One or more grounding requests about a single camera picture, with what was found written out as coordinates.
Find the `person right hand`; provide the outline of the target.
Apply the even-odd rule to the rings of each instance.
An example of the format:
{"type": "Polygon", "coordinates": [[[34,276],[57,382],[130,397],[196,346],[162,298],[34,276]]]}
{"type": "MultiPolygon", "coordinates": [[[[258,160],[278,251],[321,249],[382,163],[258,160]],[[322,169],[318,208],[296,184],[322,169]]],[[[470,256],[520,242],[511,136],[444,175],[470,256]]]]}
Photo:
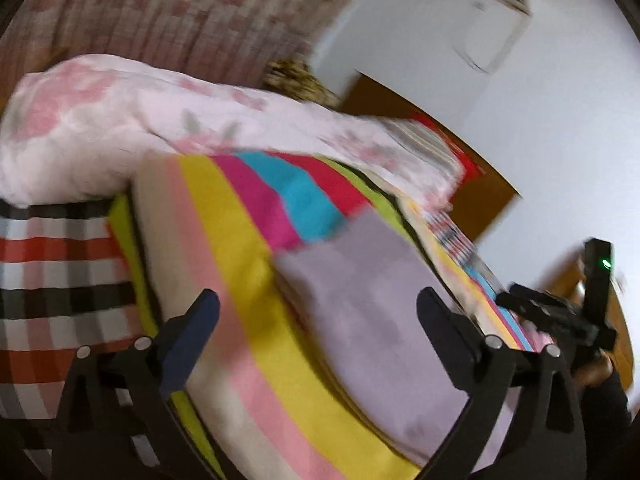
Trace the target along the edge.
{"type": "Polygon", "coordinates": [[[574,385],[577,390],[600,386],[611,377],[613,370],[611,358],[606,353],[601,353],[593,361],[574,371],[574,385]]]}

